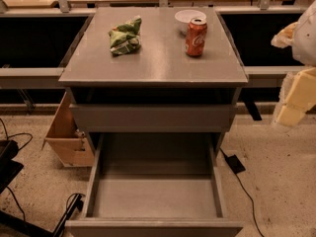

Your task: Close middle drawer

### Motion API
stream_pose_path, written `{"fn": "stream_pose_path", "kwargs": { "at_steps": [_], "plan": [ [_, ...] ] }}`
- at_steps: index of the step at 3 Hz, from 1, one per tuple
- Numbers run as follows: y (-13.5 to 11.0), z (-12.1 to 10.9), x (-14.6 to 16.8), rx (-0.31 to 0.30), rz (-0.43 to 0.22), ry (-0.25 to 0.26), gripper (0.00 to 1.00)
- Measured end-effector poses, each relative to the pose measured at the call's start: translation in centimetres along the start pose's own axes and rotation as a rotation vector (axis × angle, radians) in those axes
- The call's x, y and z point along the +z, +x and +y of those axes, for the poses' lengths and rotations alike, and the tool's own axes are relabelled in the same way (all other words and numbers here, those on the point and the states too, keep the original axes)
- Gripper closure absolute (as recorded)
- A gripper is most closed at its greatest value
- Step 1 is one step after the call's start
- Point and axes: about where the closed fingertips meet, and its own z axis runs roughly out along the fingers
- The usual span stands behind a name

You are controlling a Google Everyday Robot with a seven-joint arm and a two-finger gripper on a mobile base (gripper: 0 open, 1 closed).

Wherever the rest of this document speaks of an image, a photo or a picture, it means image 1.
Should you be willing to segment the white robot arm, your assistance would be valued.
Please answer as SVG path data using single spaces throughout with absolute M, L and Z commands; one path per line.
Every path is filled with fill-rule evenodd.
M 316 1 L 271 41 L 275 47 L 290 46 L 292 57 L 305 68 L 288 72 L 282 81 L 272 126 L 288 132 L 316 105 Z

